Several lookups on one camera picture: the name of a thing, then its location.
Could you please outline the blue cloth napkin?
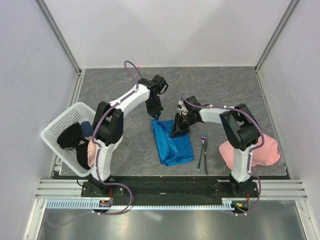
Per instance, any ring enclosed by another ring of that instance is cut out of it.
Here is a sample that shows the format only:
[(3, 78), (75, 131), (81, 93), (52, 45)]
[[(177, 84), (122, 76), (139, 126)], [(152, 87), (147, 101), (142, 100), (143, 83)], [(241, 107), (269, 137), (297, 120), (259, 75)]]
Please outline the blue cloth napkin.
[(170, 137), (174, 123), (174, 120), (151, 120), (159, 161), (167, 167), (187, 164), (194, 160), (192, 143), (188, 134)]

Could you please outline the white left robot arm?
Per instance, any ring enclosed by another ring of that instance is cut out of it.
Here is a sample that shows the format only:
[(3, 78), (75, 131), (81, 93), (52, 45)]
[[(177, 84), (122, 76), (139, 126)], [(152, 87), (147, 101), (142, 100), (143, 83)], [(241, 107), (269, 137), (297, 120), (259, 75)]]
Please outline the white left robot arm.
[(110, 185), (105, 180), (111, 176), (113, 152), (123, 139), (126, 115), (139, 104), (145, 103), (148, 115), (159, 119), (164, 110), (160, 95), (166, 92), (168, 86), (166, 80), (158, 74), (152, 80), (141, 78), (123, 96), (98, 104), (93, 121), (92, 143), (95, 144), (96, 152), (91, 174), (97, 179), (92, 185), (92, 191), (99, 197), (106, 196), (110, 191)]

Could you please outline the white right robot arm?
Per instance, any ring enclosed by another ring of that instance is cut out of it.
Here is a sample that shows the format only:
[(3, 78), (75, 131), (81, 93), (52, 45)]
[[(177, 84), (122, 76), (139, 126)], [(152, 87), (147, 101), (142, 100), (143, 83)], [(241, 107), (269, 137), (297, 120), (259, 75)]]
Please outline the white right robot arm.
[(223, 126), (228, 142), (233, 147), (233, 168), (229, 191), (235, 197), (247, 191), (245, 181), (253, 174), (251, 171), (253, 152), (265, 143), (262, 129), (249, 111), (241, 103), (233, 107), (200, 105), (187, 100), (178, 102), (178, 113), (169, 134), (171, 138), (190, 132), (190, 126), (196, 123), (216, 123)]

